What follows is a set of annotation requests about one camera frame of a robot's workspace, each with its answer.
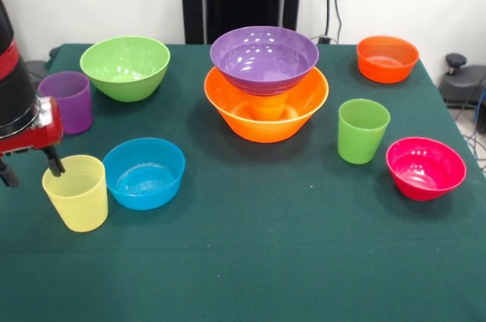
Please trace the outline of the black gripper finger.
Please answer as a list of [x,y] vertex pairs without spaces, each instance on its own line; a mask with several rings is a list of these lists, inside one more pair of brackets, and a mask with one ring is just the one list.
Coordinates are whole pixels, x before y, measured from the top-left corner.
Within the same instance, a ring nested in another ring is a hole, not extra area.
[[47,157],[49,170],[55,177],[60,177],[65,173],[65,167],[63,166],[54,146],[42,148],[42,151]]
[[9,188],[16,188],[19,185],[19,180],[13,169],[2,159],[0,159],[0,177],[5,186]]

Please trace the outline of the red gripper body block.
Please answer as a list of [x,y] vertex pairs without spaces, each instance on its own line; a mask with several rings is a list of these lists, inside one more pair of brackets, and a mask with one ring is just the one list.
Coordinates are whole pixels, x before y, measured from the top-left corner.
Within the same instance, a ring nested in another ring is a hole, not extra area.
[[55,146],[62,142],[64,130],[57,102],[51,96],[36,101],[35,118],[21,131],[1,138],[1,155],[27,150],[41,150],[57,155]]

